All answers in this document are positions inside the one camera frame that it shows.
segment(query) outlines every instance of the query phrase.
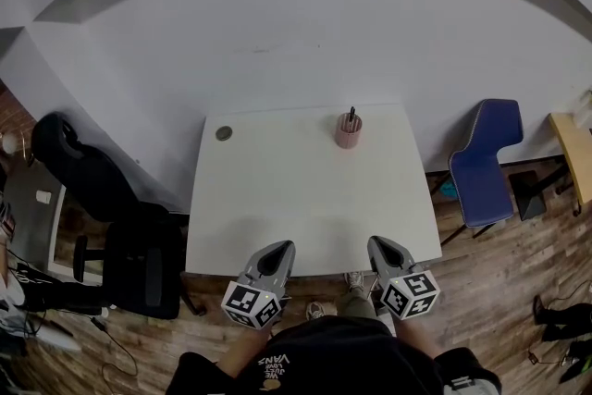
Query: brick wall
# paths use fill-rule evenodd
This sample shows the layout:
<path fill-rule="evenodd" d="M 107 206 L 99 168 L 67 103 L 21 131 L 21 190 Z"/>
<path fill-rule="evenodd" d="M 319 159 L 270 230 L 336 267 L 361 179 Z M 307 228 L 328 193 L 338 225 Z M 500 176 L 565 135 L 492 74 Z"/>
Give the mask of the brick wall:
<path fill-rule="evenodd" d="M 0 132 L 13 132 L 17 137 L 20 151 L 22 150 L 20 133 L 22 132 L 25 138 L 25 148 L 30 148 L 33 127 L 35 127 L 35 119 L 0 81 Z"/>

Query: pink cup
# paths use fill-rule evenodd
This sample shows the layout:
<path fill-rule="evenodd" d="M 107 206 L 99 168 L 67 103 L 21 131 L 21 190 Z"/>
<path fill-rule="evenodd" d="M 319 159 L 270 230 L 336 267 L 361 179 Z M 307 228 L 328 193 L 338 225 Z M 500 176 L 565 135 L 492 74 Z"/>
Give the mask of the pink cup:
<path fill-rule="evenodd" d="M 350 120 L 352 114 L 346 112 L 341 114 L 337 120 L 337 129 L 335 130 L 335 142 L 341 148 L 350 149 L 358 144 L 360 132 L 362 130 L 362 120 L 355 114 Z"/>

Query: black office chair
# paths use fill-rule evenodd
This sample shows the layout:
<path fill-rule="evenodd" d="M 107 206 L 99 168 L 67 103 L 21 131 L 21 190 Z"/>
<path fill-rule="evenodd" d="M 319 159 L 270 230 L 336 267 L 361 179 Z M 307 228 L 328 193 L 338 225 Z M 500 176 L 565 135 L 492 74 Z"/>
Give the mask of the black office chair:
<path fill-rule="evenodd" d="M 89 250 L 88 238 L 78 237 L 73 265 L 77 281 L 83 281 L 87 261 L 103 260 L 103 288 L 111 304 L 139 315 L 174 319 L 183 298 L 194 315 L 205 314 L 183 287 L 182 236 L 163 206 L 140 202 L 115 163 L 99 149 L 80 143 L 58 114 L 37 123 L 31 149 L 94 219 L 112 222 L 104 250 Z"/>

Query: black and white marker cube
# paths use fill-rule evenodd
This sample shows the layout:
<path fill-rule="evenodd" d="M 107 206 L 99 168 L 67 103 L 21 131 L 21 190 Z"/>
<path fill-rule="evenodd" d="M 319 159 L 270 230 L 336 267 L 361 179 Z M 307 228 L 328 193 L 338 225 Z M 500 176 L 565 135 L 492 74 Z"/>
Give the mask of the black and white marker cube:
<path fill-rule="evenodd" d="M 263 329 L 279 313 L 275 293 L 231 281 L 222 300 L 222 309 L 235 323 Z"/>
<path fill-rule="evenodd" d="M 398 319 L 424 315 L 432 309 L 440 288 L 429 270 L 391 278 L 380 301 Z"/>

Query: blue chair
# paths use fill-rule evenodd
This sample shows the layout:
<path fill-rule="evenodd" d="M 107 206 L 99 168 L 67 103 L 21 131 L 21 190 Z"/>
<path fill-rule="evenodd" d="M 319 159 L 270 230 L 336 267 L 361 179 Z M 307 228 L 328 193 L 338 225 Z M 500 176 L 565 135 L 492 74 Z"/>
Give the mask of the blue chair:
<path fill-rule="evenodd" d="M 485 99 L 479 103 L 466 142 L 449 159 L 450 176 L 459 197 L 464 225 L 442 245 L 466 228 L 482 228 L 473 236 L 476 238 L 513 215 L 512 198 L 498 162 L 498 151 L 520 143 L 523 137 L 516 101 Z"/>

